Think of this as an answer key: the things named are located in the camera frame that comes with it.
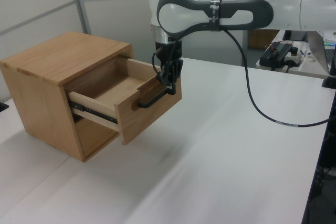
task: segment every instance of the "cabinet top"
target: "cabinet top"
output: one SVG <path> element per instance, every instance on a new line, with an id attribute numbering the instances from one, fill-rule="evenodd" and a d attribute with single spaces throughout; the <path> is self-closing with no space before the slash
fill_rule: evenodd
<path id="1" fill-rule="evenodd" d="M 58 86 L 124 55 L 134 58 L 131 44 L 68 32 L 0 61 L 0 65 Z"/>

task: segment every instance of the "black cable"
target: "black cable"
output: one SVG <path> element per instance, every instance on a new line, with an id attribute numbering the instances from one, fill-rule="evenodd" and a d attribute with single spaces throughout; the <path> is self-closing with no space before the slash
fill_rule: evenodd
<path id="1" fill-rule="evenodd" d="M 318 165 L 318 166 L 317 166 L 317 168 L 320 170 L 320 172 L 321 172 L 321 175 L 323 175 L 323 174 L 324 174 L 323 167 L 322 167 L 322 166 L 320 166 L 320 165 Z"/>
<path id="2" fill-rule="evenodd" d="M 326 180 L 329 180 L 329 181 L 333 181 L 336 179 L 336 177 L 333 177 L 333 178 L 325 178 Z"/>
<path id="3" fill-rule="evenodd" d="M 331 170 L 331 167 L 325 173 L 323 173 L 323 176 L 327 175 L 328 172 L 330 172 L 330 170 Z"/>
<path id="4" fill-rule="evenodd" d="M 287 70 L 286 70 L 286 73 L 288 73 L 288 70 L 289 70 L 291 67 L 292 67 L 291 64 L 289 64 L 289 65 L 288 65 L 288 68 L 287 68 Z"/>
<path id="5" fill-rule="evenodd" d="M 244 54 L 244 51 L 243 49 L 241 48 L 239 42 L 237 41 L 237 39 L 224 27 L 220 27 L 222 31 L 224 31 L 228 36 L 230 36 L 230 38 L 236 43 L 240 53 L 241 53 L 241 56 L 243 58 L 243 61 L 244 61 L 244 67 L 245 67 L 245 75 L 246 75 L 246 84 L 247 84 L 247 91 L 248 91 L 248 95 L 250 97 L 250 100 L 254 106 L 254 108 L 265 118 L 267 118 L 268 120 L 272 121 L 272 122 L 275 122 L 275 123 L 278 123 L 278 124 L 281 124 L 281 125 L 285 125 L 285 126 L 290 126 L 290 127 L 313 127 L 313 126 L 317 126 L 317 125 L 321 125 L 321 124 L 324 124 L 324 123 L 328 123 L 328 122 L 331 122 L 331 121 L 334 121 L 336 119 L 336 115 L 329 118 L 329 119 L 326 119 L 326 120 L 323 120 L 321 122 L 317 122 L 317 123 L 311 123 L 311 124 L 291 124 L 291 123 L 284 123 L 284 122 L 281 122 L 281 121 L 277 121 L 269 116 L 267 116 L 266 114 L 264 114 L 259 108 L 258 106 L 255 104 L 254 100 L 253 100 L 253 97 L 252 97 L 252 94 L 251 94 L 251 89 L 250 89 L 250 81 L 249 81 L 249 77 L 248 77 L 248 69 L 247 69 L 247 60 L 246 60 L 246 56 Z"/>
<path id="6" fill-rule="evenodd" d="M 271 71 L 275 71 L 277 68 L 277 58 L 278 58 L 278 51 L 273 48 L 271 48 L 271 56 L 270 56 L 270 60 L 271 60 Z"/>
<path id="7" fill-rule="evenodd" d="M 153 69 L 154 69 L 154 71 L 156 72 L 156 74 L 160 74 L 160 73 L 158 72 L 158 70 L 156 69 L 156 67 L 155 67 L 155 63 L 154 63 L 154 57 L 155 57 L 155 55 L 156 55 L 156 53 L 153 53 L 153 56 L 152 56 L 152 66 L 153 66 Z"/>

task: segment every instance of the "white table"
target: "white table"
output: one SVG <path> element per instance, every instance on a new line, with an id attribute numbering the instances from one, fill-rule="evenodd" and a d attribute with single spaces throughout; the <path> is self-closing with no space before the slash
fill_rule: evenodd
<path id="1" fill-rule="evenodd" d="M 285 31 L 281 30 L 278 32 L 277 36 L 273 39 L 272 42 L 275 41 L 282 41 Z M 304 41 L 293 41 L 293 46 L 297 47 L 302 52 L 307 51 L 307 55 L 301 60 L 301 64 L 298 67 L 292 67 L 289 69 L 288 73 L 299 74 L 301 76 L 310 76 L 315 78 L 325 79 L 329 75 L 323 68 L 323 66 L 316 60 L 313 54 L 308 55 L 310 52 L 309 45 L 307 42 Z M 261 66 L 259 60 L 256 63 L 256 68 L 264 69 L 264 70 L 271 70 L 269 67 Z M 283 72 L 285 73 L 287 70 L 287 66 L 283 68 L 276 68 L 276 72 Z"/>
<path id="2" fill-rule="evenodd" d="M 329 116 L 322 80 L 250 69 L 266 114 Z M 326 125 L 272 123 L 244 69 L 185 59 L 183 99 L 129 145 L 82 163 L 0 113 L 0 223 L 301 223 Z"/>

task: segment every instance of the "wooden panel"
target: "wooden panel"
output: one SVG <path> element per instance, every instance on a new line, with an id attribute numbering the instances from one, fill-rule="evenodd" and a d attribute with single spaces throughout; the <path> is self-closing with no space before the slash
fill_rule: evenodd
<path id="1" fill-rule="evenodd" d="M 0 66 L 25 130 L 79 159 L 84 154 L 63 87 Z"/>
<path id="2" fill-rule="evenodd" d="M 143 80 L 149 80 L 156 76 L 152 64 L 128 59 L 126 57 L 117 58 L 118 69 L 129 76 Z"/>
<path id="3" fill-rule="evenodd" d="M 125 77 L 118 83 L 118 85 L 96 97 L 96 101 L 103 102 L 108 106 L 114 106 L 116 103 L 119 103 L 132 95 L 133 92 L 144 83 L 146 83 L 146 81 L 142 79 L 130 76 Z"/>
<path id="4" fill-rule="evenodd" d="M 138 89 L 140 90 L 140 98 L 138 102 L 141 102 L 142 104 L 150 103 L 154 97 L 166 92 L 166 86 L 159 82 L 156 77 L 152 78 Z"/>
<path id="5" fill-rule="evenodd" d="M 69 92 L 74 91 L 87 97 L 94 98 L 97 94 L 116 85 L 120 78 L 120 73 L 117 70 L 117 61 L 113 58 L 66 83 L 64 89 Z"/>
<path id="6" fill-rule="evenodd" d="M 100 125 L 102 125 L 102 126 L 105 126 L 105 127 L 107 127 L 107 128 L 110 128 L 110 129 L 112 129 L 112 130 L 114 130 L 114 131 L 117 131 L 117 132 L 119 131 L 119 127 L 118 127 L 117 124 L 112 123 L 112 122 L 110 122 L 110 121 L 108 121 L 108 120 L 105 120 L 105 119 L 103 119 L 103 118 L 100 118 L 100 117 L 98 117 L 98 116 L 96 116 L 96 115 L 93 115 L 93 114 L 91 114 L 91 113 L 89 113 L 89 112 L 86 112 L 86 111 L 80 111 L 80 110 L 76 110 L 76 109 L 71 109 L 71 111 L 72 111 L 74 114 L 79 115 L 79 116 L 82 116 L 83 118 L 86 118 L 86 119 L 88 119 L 88 120 L 90 120 L 90 121 L 93 121 L 93 122 L 95 122 L 95 123 L 98 123 L 98 124 L 100 124 Z"/>
<path id="7" fill-rule="evenodd" d="M 0 61 L 0 64 L 61 86 L 116 55 L 134 58 L 132 46 L 69 32 Z"/>
<path id="8" fill-rule="evenodd" d="M 123 144 L 132 141 L 182 98 L 180 79 L 177 81 L 176 89 L 175 95 L 166 94 L 147 109 L 134 107 L 134 103 L 140 98 L 140 90 L 134 91 L 129 98 L 115 105 Z"/>
<path id="9" fill-rule="evenodd" d="M 90 97 L 86 97 L 85 95 L 78 94 L 76 92 L 68 93 L 68 98 L 70 101 L 77 102 L 92 110 L 98 111 L 113 118 L 117 117 L 117 114 L 115 113 L 115 108 L 113 106 L 106 105 L 106 103 L 97 101 Z"/>
<path id="10" fill-rule="evenodd" d="M 248 48 L 266 50 L 278 30 L 251 30 L 248 31 Z"/>
<path id="11" fill-rule="evenodd" d="M 76 129 L 83 147 L 85 157 L 89 157 L 101 149 L 106 142 L 119 135 L 117 131 L 106 128 L 87 119 L 76 122 Z"/>
<path id="12" fill-rule="evenodd" d="M 92 152 L 88 157 L 86 157 L 83 162 L 88 161 L 90 158 L 95 156 L 98 152 L 100 152 L 102 149 L 104 149 L 109 143 L 111 143 L 114 139 L 116 139 L 119 136 L 119 133 L 114 135 L 111 139 L 109 139 L 107 142 L 102 144 L 98 149 L 96 149 L 94 152 Z"/>

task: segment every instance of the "robotic arm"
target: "robotic arm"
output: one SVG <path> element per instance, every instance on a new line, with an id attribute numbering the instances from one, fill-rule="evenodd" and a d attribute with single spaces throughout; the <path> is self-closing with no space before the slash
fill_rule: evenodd
<path id="1" fill-rule="evenodd" d="M 183 61 L 180 39 L 195 31 L 336 28 L 336 0 L 149 0 L 158 79 L 174 94 Z"/>

